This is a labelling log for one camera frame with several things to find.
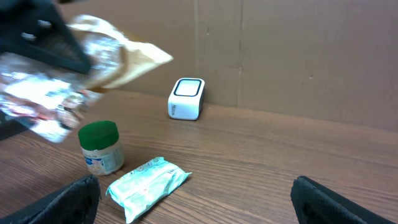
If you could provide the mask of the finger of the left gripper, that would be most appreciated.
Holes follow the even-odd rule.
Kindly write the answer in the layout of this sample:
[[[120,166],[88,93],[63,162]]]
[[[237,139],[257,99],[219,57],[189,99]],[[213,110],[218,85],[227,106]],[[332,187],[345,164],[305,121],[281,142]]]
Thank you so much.
[[[89,56],[51,0],[1,0],[1,53],[87,74]]]

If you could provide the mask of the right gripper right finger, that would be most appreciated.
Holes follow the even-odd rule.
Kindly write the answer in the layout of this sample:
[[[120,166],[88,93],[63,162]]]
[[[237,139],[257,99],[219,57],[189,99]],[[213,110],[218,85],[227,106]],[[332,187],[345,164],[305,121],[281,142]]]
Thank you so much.
[[[394,224],[314,180],[294,180],[290,198],[300,224]]]

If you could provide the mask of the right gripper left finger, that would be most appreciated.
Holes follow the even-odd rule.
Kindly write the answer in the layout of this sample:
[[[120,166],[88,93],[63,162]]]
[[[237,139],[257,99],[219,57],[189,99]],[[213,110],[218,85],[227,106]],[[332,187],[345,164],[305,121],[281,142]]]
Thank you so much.
[[[100,198],[98,178],[86,175],[1,218],[1,224],[94,224]]]

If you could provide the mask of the teal wipes packet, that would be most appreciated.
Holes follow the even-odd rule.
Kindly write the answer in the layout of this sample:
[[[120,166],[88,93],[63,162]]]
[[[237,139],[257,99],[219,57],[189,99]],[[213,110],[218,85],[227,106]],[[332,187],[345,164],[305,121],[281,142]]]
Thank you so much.
[[[106,195],[124,209],[126,223],[132,223],[181,186],[189,175],[163,157],[155,157],[115,180]]]

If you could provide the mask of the green lid jar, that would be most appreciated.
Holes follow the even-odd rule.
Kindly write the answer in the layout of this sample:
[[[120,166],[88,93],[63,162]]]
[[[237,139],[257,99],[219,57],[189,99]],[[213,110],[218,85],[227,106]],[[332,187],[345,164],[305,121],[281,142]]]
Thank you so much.
[[[124,165],[119,131],[113,121],[96,121],[78,132],[88,170],[94,175],[109,175]]]

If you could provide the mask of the beige snack pouch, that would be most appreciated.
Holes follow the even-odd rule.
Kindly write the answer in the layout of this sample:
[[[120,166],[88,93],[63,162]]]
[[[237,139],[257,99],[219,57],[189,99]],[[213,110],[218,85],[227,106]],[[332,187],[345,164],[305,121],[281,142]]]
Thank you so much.
[[[92,61],[90,72],[81,75],[4,53],[1,124],[14,121],[51,142],[62,142],[102,97],[101,90],[118,88],[173,59],[154,44],[129,40],[95,16],[76,16],[68,26]]]

